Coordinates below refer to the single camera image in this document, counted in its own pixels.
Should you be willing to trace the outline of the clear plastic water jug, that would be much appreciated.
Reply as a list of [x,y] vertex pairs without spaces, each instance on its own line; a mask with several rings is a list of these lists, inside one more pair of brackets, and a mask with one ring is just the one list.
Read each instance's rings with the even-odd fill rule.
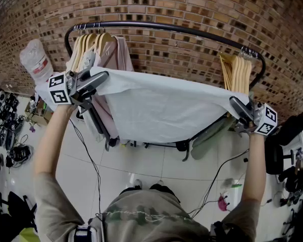
[[36,85],[46,82],[54,73],[42,42],[31,40],[20,52],[20,62],[30,74]]

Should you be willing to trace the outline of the bunch of wooden hangers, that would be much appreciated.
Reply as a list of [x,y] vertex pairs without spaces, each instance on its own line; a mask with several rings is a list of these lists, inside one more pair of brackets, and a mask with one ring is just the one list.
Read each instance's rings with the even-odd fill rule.
[[220,54],[220,62],[225,89],[249,95],[251,61],[237,55]]
[[109,33],[85,34],[78,37],[74,44],[70,60],[66,63],[66,72],[79,73],[90,68],[96,55],[103,55],[107,43],[117,43],[114,36]]

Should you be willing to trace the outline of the black office chair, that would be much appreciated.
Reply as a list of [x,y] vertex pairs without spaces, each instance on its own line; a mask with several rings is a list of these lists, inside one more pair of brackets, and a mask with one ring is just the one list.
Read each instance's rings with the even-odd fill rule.
[[265,140],[266,173],[278,175],[284,171],[284,160],[291,159],[294,164],[294,151],[283,154],[283,146],[288,145],[297,135],[303,131],[303,112],[289,117],[279,131]]

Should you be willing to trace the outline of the pink hanging garment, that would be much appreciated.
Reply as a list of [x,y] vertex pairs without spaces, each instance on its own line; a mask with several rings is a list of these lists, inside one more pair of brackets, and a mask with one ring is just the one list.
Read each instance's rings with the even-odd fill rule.
[[[97,38],[94,51],[94,67],[133,71],[133,65],[125,38],[112,36],[108,33],[101,34]],[[110,138],[117,138],[119,134],[105,96],[95,94],[92,98],[92,104],[99,114],[106,130],[109,132]]]

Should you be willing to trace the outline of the person's olive shirt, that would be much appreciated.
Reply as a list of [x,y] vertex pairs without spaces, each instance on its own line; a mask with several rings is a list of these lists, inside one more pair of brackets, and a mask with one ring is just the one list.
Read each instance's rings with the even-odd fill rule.
[[120,194],[85,223],[49,172],[34,176],[36,222],[41,242],[255,242],[264,171],[247,171],[241,201],[206,228],[171,194],[135,190]]

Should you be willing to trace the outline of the pink floor object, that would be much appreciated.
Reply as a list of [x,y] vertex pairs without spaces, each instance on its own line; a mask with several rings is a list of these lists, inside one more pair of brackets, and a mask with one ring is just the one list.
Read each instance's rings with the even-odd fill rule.
[[230,211],[228,209],[228,206],[230,205],[230,202],[228,201],[228,196],[227,195],[221,195],[217,201],[218,207],[221,211]]

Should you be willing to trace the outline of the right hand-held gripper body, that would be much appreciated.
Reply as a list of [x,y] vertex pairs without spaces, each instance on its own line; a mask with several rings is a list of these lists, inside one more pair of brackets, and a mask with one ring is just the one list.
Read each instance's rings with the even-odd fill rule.
[[246,122],[239,117],[235,130],[238,133],[270,135],[277,127],[277,112],[266,103],[251,103],[253,107],[253,121]]

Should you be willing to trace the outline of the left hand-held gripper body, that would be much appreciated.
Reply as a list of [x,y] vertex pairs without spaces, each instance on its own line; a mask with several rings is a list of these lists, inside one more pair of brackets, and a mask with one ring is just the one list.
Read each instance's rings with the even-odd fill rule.
[[90,71],[77,73],[68,71],[52,76],[48,80],[48,91],[56,105],[75,105],[83,113],[92,108],[91,96],[95,75]]

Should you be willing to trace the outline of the person's black shorts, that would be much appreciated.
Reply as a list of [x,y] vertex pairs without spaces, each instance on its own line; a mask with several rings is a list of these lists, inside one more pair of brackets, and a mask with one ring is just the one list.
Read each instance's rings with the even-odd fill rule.
[[[174,192],[170,188],[168,188],[167,186],[160,186],[160,185],[157,185],[157,184],[153,184],[149,189],[150,190],[157,190],[157,191],[162,192],[162,193],[171,194],[172,196],[174,196],[177,199],[177,201],[179,203],[181,203],[180,200],[174,194]],[[125,193],[125,192],[130,192],[130,191],[138,191],[138,190],[135,189],[134,187],[129,187],[129,188],[124,189],[120,193],[120,195],[123,194],[123,193]]]

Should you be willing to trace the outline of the person's right forearm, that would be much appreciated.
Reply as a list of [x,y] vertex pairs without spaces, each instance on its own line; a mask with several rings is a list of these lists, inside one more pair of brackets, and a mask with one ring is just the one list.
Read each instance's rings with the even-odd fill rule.
[[241,200],[261,203],[266,186],[266,163],[264,136],[250,134],[249,157],[245,173]]

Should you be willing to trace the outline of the black metal clothes rack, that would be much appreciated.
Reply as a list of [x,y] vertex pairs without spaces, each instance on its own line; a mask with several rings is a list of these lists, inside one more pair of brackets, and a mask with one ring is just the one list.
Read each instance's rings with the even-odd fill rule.
[[[220,43],[223,43],[225,45],[229,45],[235,48],[240,49],[240,51],[245,54],[246,56],[250,58],[258,59],[262,62],[262,69],[261,71],[256,75],[255,79],[250,83],[250,89],[252,89],[258,81],[261,79],[261,77],[264,75],[266,71],[266,62],[263,58],[263,56],[259,53],[257,53],[255,50],[250,49],[247,46],[243,46],[238,42],[229,40],[224,37],[220,37],[215,34],[211,34],[208,32],[203,32],[199,30],[195,30],[192,28],[186,28],[182,26],[176,26],[172,24],[160,24],[160,23],[149,23],[149,22],[134,22],[134,21],[107,21],[107,22],[94,22],[94,23],[85,23],[85,24],[79,24],[75,25],[72,28],[70,28],[64,37],[64,44],[65,48],[69,55],[72,54],[74,51],[74,47],[70,46],[69,43],[69,35],[72,31],[75,30],[85,30],[85,29],[104,29],[105,27],[142,27],[142,28],[149,28],[149,29],[155,29],[155,30],[165,30],[165,31],[174,31],[174,32],[180,32],[184,34],[190,34],[194,36],[200,36],[202,38],[210,39],[213,41],[217,41]],[[93,124],[98,131],[99,134],[104,135],[106,141],[105,141],[105,150],[108,151],[109,148],[115,147],[117,141],[119,141],[119,138],[111,139],[109,132],[106,130],[104,124],[102,123],[102,120],[95,110],[95,108],[92,105],[92,108],[88,110],[89,115],[93,121]]]

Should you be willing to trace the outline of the person's left forearm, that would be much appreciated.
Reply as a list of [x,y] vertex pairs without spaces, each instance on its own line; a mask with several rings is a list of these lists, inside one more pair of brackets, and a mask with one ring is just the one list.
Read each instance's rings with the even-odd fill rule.
[[54,111],[34,155],[34,176],[40,173],[56,175],[58,159],[68,121],[75,106],[59,105]]

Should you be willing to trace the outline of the green grey ironing board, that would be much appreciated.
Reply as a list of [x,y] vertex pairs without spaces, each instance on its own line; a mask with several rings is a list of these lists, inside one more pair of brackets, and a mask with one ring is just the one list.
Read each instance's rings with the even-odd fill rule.
[[203,131],[192,143],[191,156],[195,160],[202,159],[207,152],[228,132],[234,124],[233,116],[224,117]]

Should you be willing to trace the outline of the pile of black equipment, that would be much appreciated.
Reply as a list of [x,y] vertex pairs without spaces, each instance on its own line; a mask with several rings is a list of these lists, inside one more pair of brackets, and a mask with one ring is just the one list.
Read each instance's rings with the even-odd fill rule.
[[0,170],[3,166],[17,168],[32,156],[32,147],[25,142],[17,142],[25,116],[17,114],[18,98],[13,93],[0,89],[0,147],[7,156],[0,154]]

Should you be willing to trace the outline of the white cloth garment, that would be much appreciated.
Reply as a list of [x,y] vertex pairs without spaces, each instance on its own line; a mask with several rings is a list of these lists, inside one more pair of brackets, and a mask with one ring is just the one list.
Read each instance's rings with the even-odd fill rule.
[[211,85],[139,72],[106,70],[96,89],[107,100],[120,139],[172,143],[192,138],[229,112],[229,99],[247,95]]

